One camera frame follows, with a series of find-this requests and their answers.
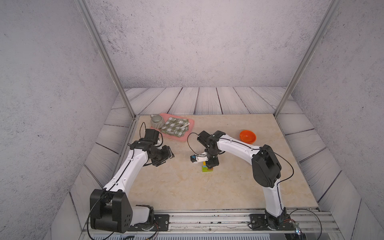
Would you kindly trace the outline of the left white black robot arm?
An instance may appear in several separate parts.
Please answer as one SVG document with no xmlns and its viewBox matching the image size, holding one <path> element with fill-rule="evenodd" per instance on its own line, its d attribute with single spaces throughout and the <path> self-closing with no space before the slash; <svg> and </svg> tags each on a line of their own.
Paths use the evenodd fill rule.
<svg viewBox="0 0 384 240">
<path fill-rule="evenodd" d="M 156 228 L 154 208 L 147 205 L 131 206 L 129 192 L 144 165 L 151 162 L 158 167 L 174 157 L 169 146 L 157 147 L 152 141 L 135 141 L 125 162 L 112 179 L 90 195 L 88 225 L 94 230 L 125 233 L 130 228 L 151 231 Z"/>
</svg>

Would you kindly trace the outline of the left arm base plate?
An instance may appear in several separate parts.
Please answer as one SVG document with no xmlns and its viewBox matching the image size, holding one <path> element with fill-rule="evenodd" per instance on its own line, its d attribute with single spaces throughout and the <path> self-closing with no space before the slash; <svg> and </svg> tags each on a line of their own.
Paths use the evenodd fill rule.
<svg viewBox="0 0 384 240">
<path fill-rule="evenodd" d="M 170 215 L 155 214 L 151 216 L 152 222 L 136 224 L 128 228 L 128 232 L 167 232 L 169 230 Z"/>
</svg>

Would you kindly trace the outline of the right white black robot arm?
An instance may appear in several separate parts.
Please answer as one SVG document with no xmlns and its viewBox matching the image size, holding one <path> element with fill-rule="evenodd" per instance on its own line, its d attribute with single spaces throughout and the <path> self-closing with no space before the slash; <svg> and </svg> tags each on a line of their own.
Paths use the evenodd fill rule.
<svg viewBox="0 0 384 240">
<path fill-rule="evenodd" d="M 212 135 L 202 131 L 198 134 L 197 140 L 205 147 L 203 157 L 209 169 L 219 165 L 221 153 L 230 153 L 249 163 L 255 181 L 263 187 L 267 217 L 277 220 L 286 214 L 278 187 L 282 166 L 270 146 L 257 147 L 245 144 L 221 131 L 216 131 Z"/>
</svg>

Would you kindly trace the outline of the long green lego brick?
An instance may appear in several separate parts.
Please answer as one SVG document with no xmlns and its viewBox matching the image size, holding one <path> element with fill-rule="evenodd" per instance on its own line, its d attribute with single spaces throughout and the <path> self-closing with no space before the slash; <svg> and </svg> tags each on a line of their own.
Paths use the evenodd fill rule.
<svg viewBox="0 0 384 240">
<path fill-rule="evenodd" d="M 213 169 L 209 169 L 208 167 L 206 167 L 206 166 L 202 166 L 202 172 L 203 173 L 206 173 L 206 172 L 212 172 L 213 171 Z"/>
</svg>

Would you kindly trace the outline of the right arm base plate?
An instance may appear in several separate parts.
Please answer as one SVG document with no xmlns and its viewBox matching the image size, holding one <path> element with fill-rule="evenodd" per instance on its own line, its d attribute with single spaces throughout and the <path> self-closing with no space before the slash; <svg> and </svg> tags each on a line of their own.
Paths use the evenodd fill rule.
<svg viewBox="0 0 384 240">
<path fill-rule="evenodd" d="M 295 224 L 290 215 L 274 217 L 268 214 L 250 214 L 248 227 L 253 231 L 294 231 Z"/>
</svg>

